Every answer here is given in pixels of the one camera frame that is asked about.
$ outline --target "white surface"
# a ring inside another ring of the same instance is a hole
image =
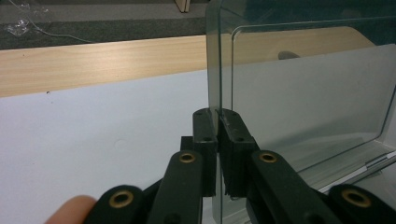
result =
[[[235,66],[233,109],[261,148],[289,150],[312,139],[327,146],[361,138],[361,144],[382,130],[396,83],[395,56],[391,44]]]
[[[43,223],[67,199],[163,176],[206,71],[0,98],[0,223]]]

